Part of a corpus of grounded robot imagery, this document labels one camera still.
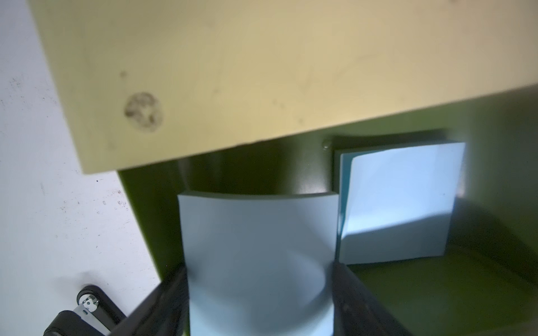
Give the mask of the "blue sticky note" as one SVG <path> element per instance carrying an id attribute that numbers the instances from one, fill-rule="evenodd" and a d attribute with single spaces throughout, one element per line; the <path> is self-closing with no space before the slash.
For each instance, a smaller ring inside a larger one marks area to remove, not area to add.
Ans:
<path id="1" fill-rule="evenodd" d="M 338 196 L 182 193 L 192 335 L 332 335 Z"/>
<path id="2" fill-rule="evenodd" d="M 336 151 L 338 261 L 443 256 L 465 149 L 446 142 Z"/>

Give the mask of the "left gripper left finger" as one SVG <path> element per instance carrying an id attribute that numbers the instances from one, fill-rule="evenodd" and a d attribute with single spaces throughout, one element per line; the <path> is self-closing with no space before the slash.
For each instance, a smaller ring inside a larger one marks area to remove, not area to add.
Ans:
<path id="1" fill-rule="evenodd" d="M 188 317 L 187 269 L 180 264 L 110 334 L 183 335 Z"/>

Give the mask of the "green top drawer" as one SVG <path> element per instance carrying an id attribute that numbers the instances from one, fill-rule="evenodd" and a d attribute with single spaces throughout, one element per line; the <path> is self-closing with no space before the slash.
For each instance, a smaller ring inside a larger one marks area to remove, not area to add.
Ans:
<path id="1" fill-rule="evenodd" d="M 124 169 L 160 277 L 183 261 L 177 196 L 333 190 L 347 149 L 466 144 L 448 252 L 354 273 L 415 335 L 537 334 L 537 87 Z"/>

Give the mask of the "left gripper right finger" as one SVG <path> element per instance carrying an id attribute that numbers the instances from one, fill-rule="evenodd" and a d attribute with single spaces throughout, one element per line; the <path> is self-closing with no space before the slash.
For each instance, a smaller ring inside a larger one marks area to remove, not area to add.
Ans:
<path id="1" fill-rule="evenodd" d="M 332 265 L 331 289 L 335 335 L 410 335 L 343 263 Z"/>

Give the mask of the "yellow-green drawer cabinet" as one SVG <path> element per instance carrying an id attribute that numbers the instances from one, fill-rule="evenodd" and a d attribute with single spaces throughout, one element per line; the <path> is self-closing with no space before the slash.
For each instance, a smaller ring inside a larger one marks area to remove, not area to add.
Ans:
<path id="1" fill-rule="evenodd" d="M 31 1 L 87 174 L 537 82 L 536 1 Z"/>

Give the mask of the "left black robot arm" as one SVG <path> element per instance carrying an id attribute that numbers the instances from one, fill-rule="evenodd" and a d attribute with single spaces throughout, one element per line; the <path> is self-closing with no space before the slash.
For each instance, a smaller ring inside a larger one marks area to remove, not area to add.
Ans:
<path id="1" fill-rule="evenodd" d="M 98 286 L 83 288 L 73 310 L 61 311 L 45 335 L 183 335 L 192 330 L 187 318 L 194 285 L 185 265 L 126 316 Z M 410 335 L 410 331 L 382 306 L 352 270 L 338 261 L 328 280 L 333 304 L 333 335 Z"/>

